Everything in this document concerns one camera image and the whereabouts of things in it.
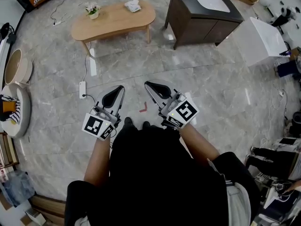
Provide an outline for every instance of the potted plant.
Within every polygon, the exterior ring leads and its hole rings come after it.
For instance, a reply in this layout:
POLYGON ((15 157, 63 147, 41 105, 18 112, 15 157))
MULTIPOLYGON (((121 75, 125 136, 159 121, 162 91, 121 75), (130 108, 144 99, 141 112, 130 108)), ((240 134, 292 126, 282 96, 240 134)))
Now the potted plant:
POLYGON ((100 10, 100 6, 95 3, 86 3, 86 11, 88 12, 89 17, 93 20, 98 18, 98 10, 100 10))

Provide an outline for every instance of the bathroom vanity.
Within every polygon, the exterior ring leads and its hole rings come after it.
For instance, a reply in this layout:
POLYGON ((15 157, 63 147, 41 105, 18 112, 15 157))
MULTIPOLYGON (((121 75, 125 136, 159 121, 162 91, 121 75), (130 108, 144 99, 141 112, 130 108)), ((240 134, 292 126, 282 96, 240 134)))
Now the bathroom vanity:
POLYGON ((170 23, 178 45, 219 45, 243 18, 230 0, 170 0, 165 27, 170 23))

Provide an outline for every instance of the power strip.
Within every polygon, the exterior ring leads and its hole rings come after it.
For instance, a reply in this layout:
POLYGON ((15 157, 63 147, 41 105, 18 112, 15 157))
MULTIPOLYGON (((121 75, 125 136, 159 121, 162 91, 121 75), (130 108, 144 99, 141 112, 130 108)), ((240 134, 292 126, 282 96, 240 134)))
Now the power strip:
POLYGON ((83 96, 86 93, 87 93, 86 82, 85 81, 79 82, 79 98, 80 99, 86 98, 83 96))

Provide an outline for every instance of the cushion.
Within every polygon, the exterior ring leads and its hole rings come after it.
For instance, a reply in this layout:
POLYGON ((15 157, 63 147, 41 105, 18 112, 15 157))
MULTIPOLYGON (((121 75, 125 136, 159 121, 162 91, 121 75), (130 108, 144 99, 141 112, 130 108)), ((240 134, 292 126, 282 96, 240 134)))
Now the cushion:
POLYGON ((15 101, 3 101, 3 112, 15 112, 16 111, 16 102, 15 101))

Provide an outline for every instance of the table leg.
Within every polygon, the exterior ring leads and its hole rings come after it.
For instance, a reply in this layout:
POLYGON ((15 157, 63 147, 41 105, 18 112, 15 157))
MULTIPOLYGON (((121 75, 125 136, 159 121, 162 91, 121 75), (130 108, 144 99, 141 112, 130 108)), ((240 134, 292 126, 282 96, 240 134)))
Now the table leg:
POLYGON ((146 38, 147 38, 147 43, 151 42, 151 34, 150 34, 150 26, 146 26, 146 38))
POLYGON ((91 58, 95 59, 95 57, 93 57, 93 56, 91 55, 91 53, 90 53, 90 51, 89 51, 89 49, 88 49, 86 43, 85 43, 84 41, 81 41, 81 44, 84 46, 84 49, 85 49, 85 51, 87 52, 87 54, 88 54, 91 58))

